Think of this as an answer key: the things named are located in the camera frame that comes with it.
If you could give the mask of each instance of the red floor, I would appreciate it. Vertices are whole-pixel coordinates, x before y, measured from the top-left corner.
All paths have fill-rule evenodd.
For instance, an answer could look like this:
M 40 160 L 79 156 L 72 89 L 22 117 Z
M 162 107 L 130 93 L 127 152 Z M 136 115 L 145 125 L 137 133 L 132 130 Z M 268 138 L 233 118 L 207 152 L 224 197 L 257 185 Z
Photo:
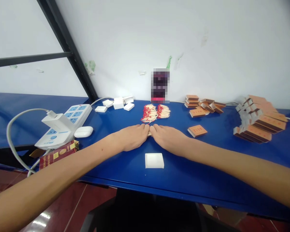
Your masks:
M 0 170 L 0 193 L 26 177 L 26 173 Z M 21 231 L 79 231 L 87 213 L 114 196 L 116 189 L 76 182 Z M 236 228 L 242 232 L 290 232 L 289 223 L 251 216 L 246 216 Z

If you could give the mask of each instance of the metal frame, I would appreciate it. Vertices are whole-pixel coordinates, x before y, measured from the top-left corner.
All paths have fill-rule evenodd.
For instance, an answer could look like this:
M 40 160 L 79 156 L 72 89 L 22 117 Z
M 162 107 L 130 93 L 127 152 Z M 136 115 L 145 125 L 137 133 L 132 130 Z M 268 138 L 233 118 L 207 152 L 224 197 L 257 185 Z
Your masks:
M 66 57 L 74 69 L 75 74 L 81 82 L 85 92 L 87 93 L 89 101 L 91 103 L 94 102 L 98 98 L 97 93 L 55 0 L 37 0 L 37 2 L 48 20 L 48 23 L 51 26 L 59 44 L 61 45 L 63 52 L 0 58 L 0 67 Z

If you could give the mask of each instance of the socket outlet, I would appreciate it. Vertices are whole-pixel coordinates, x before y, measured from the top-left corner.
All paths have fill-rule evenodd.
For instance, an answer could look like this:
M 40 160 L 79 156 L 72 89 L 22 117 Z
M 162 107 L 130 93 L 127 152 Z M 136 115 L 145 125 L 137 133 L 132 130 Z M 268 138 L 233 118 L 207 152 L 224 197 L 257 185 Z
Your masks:
M 76 111 L 76 109 L 77 109 L 77 106 L 72 107 L 71 109 L 69 109 L 69 111 Z
M 82 113 L 83 113 L 83 111 L 81 111 L 81 112 L 75 112 L 72 117 L 79 117 Z
M 47 134 L 56 134 L 57 131 L 55 131 L 54 129 L 51 129 Z
M 65 116 L 66 116 L 67 118 L 69 118 L 69 117 L 71 117 L 72 114 L 73 114 L 73 113 L 66 113 Z
M 72 123 L 75 123 L 77 119 L 78 119 L 78 118 L 71 118 L 70 121 L 71 121 Z
M 78 110 L 84 110 L 87 106 L 80 106 Z

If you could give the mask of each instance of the blue table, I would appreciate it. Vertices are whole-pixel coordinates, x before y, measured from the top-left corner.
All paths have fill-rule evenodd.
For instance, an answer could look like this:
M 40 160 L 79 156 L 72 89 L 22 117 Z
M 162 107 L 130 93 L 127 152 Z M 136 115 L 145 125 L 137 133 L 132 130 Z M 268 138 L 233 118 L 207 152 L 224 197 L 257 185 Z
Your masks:
M 135 101 L 131 111 L 113 108 L 105 113 L 93 111 L 84 125 L 92 126 L 94 133 L 88 138 L 78 139 L 81 148 L 122 128 L 140 124 L 143 107 L 149 103 Z M 170 117 L 158 119 L 155 123 L 175 127 L 190 137 L 188 127 L 200 124 L 208 131 L 198 137 L 203 142 L 290 167 L 290 122 L 285 131 L 273 136 L 271 142 L 259 145 L 233 136 L 233 128 L 241 124 L 235 107 L 224 108 L 225 113 L 221 115 L 214 113 L 191 118 L 189 109 L 183 104 L 173 102 L 168 106 Z M 145 169 L 145 153 L 151 152 L 163 154 L 164 169 Z M 140 148 L 103 162 L 81 180 L 290 220 L 290 209 L 287 207 L 226 173 L 167 152 L 152 137 Z
M 0 147 L 7 147 L 5 130 L 16 114 L 31 108 L 46 108 L 65 112 L 71 105 L 84 103 L 87 98 L 0 93 Z M 106 135 L 127 126 L 140 124 L 143 107 L 149 101 L 135 101 L 131 111 L 109 108 L 105 113 L 92 111 L 84 126 L 92 126 L 94 133 L 80 141 L 87 147 Z M 290 122 L 286 131 L 273 136 L 267 144 L 255 144 L 232 135 L 240 125 L 234 107 L 226 107 L 225 113 L 210 114 L 192 119 L 189 109 L 180 103 L 170 103 L 171 116 L 159 119 L 157 124 L 172 126 L 191 136 L 187 128 L 202 125 L 208 133 L 199 140 L 229 150 L 260 157 L 290 167 Z M 43 112 L 30 112 L 19 118 L 12 128 L 15 145 L 35 143 L 48 129 L 41 122 Z M 145 153 L 161 152 L 164 169 L 145 169 Z M 215 168 L 177 157 L 162 149 L 153 138 L 138 149 L 123 152 L 103 162 L 88 172 L 81 180 L 108 186 L 132 189 L 209 205 L 237 209 L 273 218 L 290 220 L 290 209 L 248 186 L 242 181 Z
M 9 146 L 6 140 L 6 127 L 20 112 L 32 108 L 44 108 L 63 113 L 70 106 L 83 104 L 87 100 L 87 97 L 0 93 L 0 148 Z M 49 129 L 41 122 L 45 116 L 43 111 L 33 111 L 19 117 L 13 123 L 11 130 L 14 145 L 35 144 Z

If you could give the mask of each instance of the white charger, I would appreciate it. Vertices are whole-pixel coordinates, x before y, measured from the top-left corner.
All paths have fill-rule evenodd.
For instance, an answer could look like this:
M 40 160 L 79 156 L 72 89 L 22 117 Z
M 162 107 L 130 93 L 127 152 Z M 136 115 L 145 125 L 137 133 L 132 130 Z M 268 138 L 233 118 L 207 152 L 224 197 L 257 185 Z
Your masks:
M 56 114 L 54 111 L 49 111 L 42 122 L 58 133 L 72 131 L 74 128 L 74 124 L 64 114 Z

